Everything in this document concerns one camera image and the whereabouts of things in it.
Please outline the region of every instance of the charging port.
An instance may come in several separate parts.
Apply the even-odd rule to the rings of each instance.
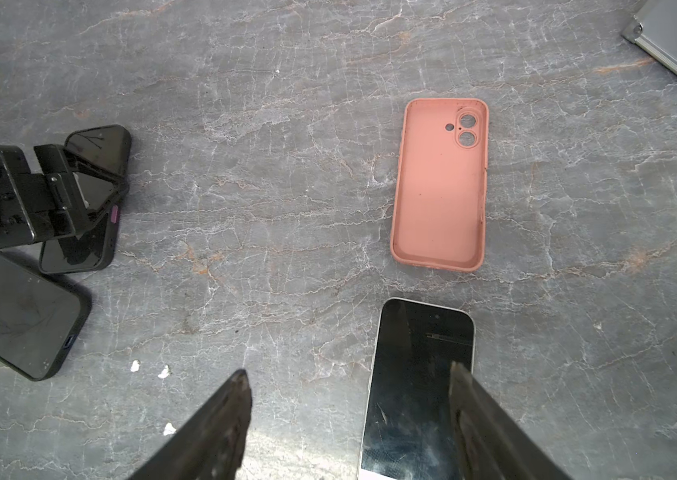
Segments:
[[[69,335],[69,336],[66,338],[66,341],[64,342],[64,346],[62,346],[61,349],[62,349],[62,350],[68,349],[69,347],[72,346],[72,343],[74,343],[74,335]]]

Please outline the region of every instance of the cracked phone screen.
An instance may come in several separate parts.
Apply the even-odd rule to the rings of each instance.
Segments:
[[[361,479],[461,479],[448,401],[450,368],[456,361],[471,370],[474,332],[469,316],[457,310],[401,299],[384,304]]]

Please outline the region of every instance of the smartphone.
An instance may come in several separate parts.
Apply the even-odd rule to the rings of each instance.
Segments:
[[[113,174],[125,175],[131,137],[120,125],[78,130],[66,138],[64,148]],[[48,240],[40,251],[43,274],[91,272],[109,266],[114,258],[120,206],[112,206],[94,228],[80,236]]]
[[[469,370],[475,325],[460,310],[401,298],[382,308],[359,480],[461,480],[449,407],[451,362]]]
[[[73,274],[101,270],[112,263],[117,245],[120,206],[113,205],[94,228],[80,236],[43,242],[40,272]]]
[[[30,380],[61,368],[90,300],[0,253],[0,360]]]

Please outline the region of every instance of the black phone case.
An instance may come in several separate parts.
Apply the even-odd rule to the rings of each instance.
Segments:
[[[19,369],[16,367],[16,365],[8,362],[6,359],[2,358],[0,356],[0,361],[10,367],[11,369],[15,370],[22,376],[26,377],[27,379],[33,381],[33,382],[38,382],[40,380],[45,380],[49,379],[55,374],[58,373],[59,369],[61,368],[61,365],[64,364],[64,360],[66,359],[66,356],[69,354],[69,351],[71,350],[75,340],[77,340],[77,335],[80,333],[80,331],[83,328],[83,325],[85,324],[85,320],[87,320],[88,315],[90,315],[90,308],[91,308],[91,302],[90,299],[88,299],[86,296],[82,295],[81,293],[77,293],[65,286],[62,286],[61,284],[57,282],[53,282],[51,280],[48,280],[41,274],[38,274],[37,272],[33,271],[32,269],[26,267],[25,265],[19,264],[15,261],[13,261],[11,258],[9,258],[7,255],[2,254],[0,252],[0,256],[5,258],[7,261],[11,262],[12,264],[15,264],[19,268],[25,270],[28,274],[35,276],[39,281],[42,282],[47,282],[47,283],[53,283],[55,286],[58,288],[65,290],[69,294],[75,296],[80,301],[80,314],[77,316],[75,319],[74,324],[72,325],[72,328],[69,330],[69,334],[66,337],[66,341],[62,345],[62,347],[59,349],[58,353],[56,354],[56,358],[53,360],[53,362],[49,365],[48,370],[46,371],[45,375],[43,375],[41,378],[36,378],[32,377],[28,373],[26,373],[24,370]]]

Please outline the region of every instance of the table surface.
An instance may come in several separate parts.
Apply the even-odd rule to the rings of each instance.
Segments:
[[[238,478],[353,478],[390,296],[468,312],[476,376],[574,478],[677,478],[677,77],[619,35],[635,6],[0,0],[0,144],[134,139],[63,368],[0,364],[0,478],[126,478],[241,366]],[[491,109],[474,274],[389,253],[417,97]]]

